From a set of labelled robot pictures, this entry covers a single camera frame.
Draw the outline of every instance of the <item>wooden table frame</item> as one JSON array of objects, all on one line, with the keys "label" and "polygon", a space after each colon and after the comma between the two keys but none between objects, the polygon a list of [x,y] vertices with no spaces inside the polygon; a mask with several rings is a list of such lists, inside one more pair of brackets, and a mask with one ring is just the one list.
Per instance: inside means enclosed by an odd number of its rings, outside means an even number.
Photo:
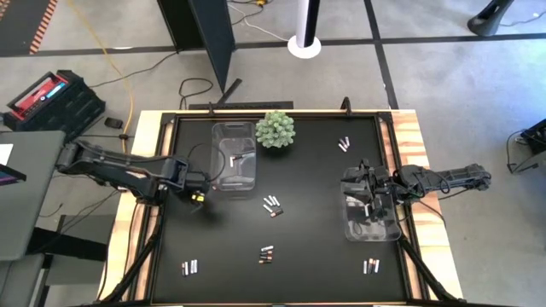
[{"label": "wooden table frame", "polygon": [[[344,113],[345,110],[284,110],[286,113]],[[264,110],[217,110],[215,113],[263,113]],[[383,142],[386,150],[386,160],[390,172],[396,169],[396,165],[421,165],[428,167],[428,158],[423,139],[421,136],[421,130],[417,120],[417,115],[414,110],[353,110],[354,113],[383,113],[387,120],[392,121],[391,127],[393,131],[389,131],[388,125],[385,120],[380,122],[381,133],[383,136]],[[156,153],[161,155],[167,155],[169,152],[169,146],[171,144],[171,133],[173,123],[161,124],[164,113],[180,113],[180,114],[207,114],[208,111],[142,111],[138,126],[136,128],[136,136],[133,142],[132,154],[137,154],[145,157],[155,156]],[[163,136],[163,142],[159,142],[160,129],[165,129]],[[395,142],[392,142],[390,135],[394,136]],[[398,151],[398,154],[394,153],[392,143],[397,144],[394,148]],[[423,202],[430,205],[432,208],[441,211],[437,195],[435,193],[428,194],[422,199]],[[132,229],[129,229],[131,225],[131,218],[135,215],[135,220],[132,225]],[[122,194],[119,200],[118,212],[113,226],[112,237],[108,247],[108,272],[106,284],[102,297],[106,297],[113,288],[119,283],[124,275],[126,269],[128,269],[134,261],[135,253],[139,247],[139,234],[142,231],[147,232],[146,239],[151,235],[154,229],[155,219],[157,215],[157,208],[153,208],[149,211],[148,228],[143,229],[144,206],[136,205],[135,198],[132,194]],[[404,211],[402,208],[398,208],[398,215],[404,218]],[[444,288],[457,298],[462,298],[462,291],[459,285],[459,280],[456,273],[455,264],[451,255],[450,243],[448,240],[447,232],[442,220],[436,216],[433,212],[427,209],[425,206],[421,206],[416,203],[412,206],[412,219],[406,221],[412,221],[415,224],[416,237],[419,243],[421,257],[427,264],[428,268],[433,272],[434,276],[442,283]],[[408,234],[407,224],[403,223],[404,233]],[[128,238],[131,238],[129,245],[127,244]],[[134,299],[144,299],[146,297],[146,286],[148,281],[148,272],[150,266],[151,255],[143,264],[138,280],[134,283]],[[415,266],[409,259],[408,255],[405,255],[405,262],[407,264],[407,274],[409,277],[409,283],[411,287],[411,293],[413,298],[421,298],[421,287],[418,274],[415,270]],[[125,294],[124,299],[128,298],[128,293]]]}]

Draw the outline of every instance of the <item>potted plant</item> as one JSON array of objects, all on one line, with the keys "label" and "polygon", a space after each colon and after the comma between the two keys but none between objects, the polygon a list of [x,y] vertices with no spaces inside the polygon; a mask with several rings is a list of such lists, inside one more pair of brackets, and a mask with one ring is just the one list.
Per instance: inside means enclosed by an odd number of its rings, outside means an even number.
[{"label": "potted plant", "polygon": [[267,113],[256,124],[256,138],[268,150],[279,150],[293,143],[293,119],[284,112]]}]

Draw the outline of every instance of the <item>concrete floor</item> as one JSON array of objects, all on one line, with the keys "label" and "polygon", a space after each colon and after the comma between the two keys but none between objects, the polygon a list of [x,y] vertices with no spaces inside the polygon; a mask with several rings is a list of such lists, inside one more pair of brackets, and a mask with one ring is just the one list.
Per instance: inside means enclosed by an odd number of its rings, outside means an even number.
[{"label": "concrete floor", "polygon": [[[170,44],[156,2],[118,0],[116,3],[74,1],[108,47]],[[472,35],[466,21],[487,0],[373,0],[383,38]],[[323,0],[317,36],[371,38],[363,1]],[[252,6],[238,5],[250,13]],[[295,1],[275,0],[251,23],[283,38],[293,35]],[[540,0],[519,0],[503,23],[526,20],[546,9]],[[230,12],[239,18],[237,12]],[[546,17],[526,25],[502,27],[499,33],[546,32]],[[237,42],[274,38],[242,24],[234,26]],[[60,0],[42,50],[96,48],[64,0]],[[529,170],[514,176],[506,168],[505,142],[512,131],[534,125],[546,114],[546,40],[475,43],[416,43],[385,46],[386,59],[401,108],[416,109],[431,167],[442,170],[473,162],[493,176],[491,189],[468,192],[441,201],[451,249],[463,294],[471,302],[540,306],[546,299],[546,171]],[[114,55],[125,73],[151,67],[165,53]],[[6,100],[18,95],[45,71],[72,69],[87,84],[117,76],[101,55],[0,58],[0,92]],[[131,77],[136,97],[135,118],[146,109],[177,108],[179,83],[188,77],[215,80],[204,52],[174,55],[152,72]],[[337,108],[349,96],[358,108],[388,108],[386,92],[373,45],[329,46],[315,59],[300,61],[286,49],[239,49],[232,56],[228,84],[243,83],[231,101],[293,100],[296,108]],[[189,98],[189,103],[216,101],[212,91]],[[204,84],[188,84],[187,93]],[[121,83],[96,89],[107,101],[105,115],[125,119],[128,98]],[[89,134],[118,132],[98,124]],[[119,140],[88,138],[120,150]],[[513,145],[514,159],[525,148]],[[60,214],[75,214],[109,189],[87,179],[60,177],[52,181],[43,214],[65,205],[38,225],[54,229]],[[116,199],[97,215],[112,215]],[[95,298],[93,284],[52,287],[48,306],[82,304]]]}]

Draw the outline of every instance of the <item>transparent container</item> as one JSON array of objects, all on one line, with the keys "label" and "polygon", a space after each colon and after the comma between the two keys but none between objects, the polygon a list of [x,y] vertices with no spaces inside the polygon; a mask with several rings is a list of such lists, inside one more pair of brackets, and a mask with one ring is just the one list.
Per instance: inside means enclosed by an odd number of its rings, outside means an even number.
[{"label": "transparent container", "polygon": [[256,134],[254,123],[220,123],[212,127],[212,182],[221,191],[248,191],[256,182]]},{"label": "transparent container", "polygon": [[[352,177],[358,168],[346,169],[343,177]],[[376,195],[364,203],[350,195],[371,195],[364,182],[341,183],[341,205],[345,235],[350,241],[390,241],[397,240],[402,232],[396,221],[396,212],[391,195]]]}]

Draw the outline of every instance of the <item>paper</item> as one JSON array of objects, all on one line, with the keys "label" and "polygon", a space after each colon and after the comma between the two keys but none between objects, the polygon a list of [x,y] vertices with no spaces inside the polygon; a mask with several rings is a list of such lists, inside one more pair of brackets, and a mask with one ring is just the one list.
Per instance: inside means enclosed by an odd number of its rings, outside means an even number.
[{"label": "paper", "polygon": [[0,144],[0,164],[6,165],[8,163],[9,155],[11,154],[11,149],[13,149],[14,144]]}]

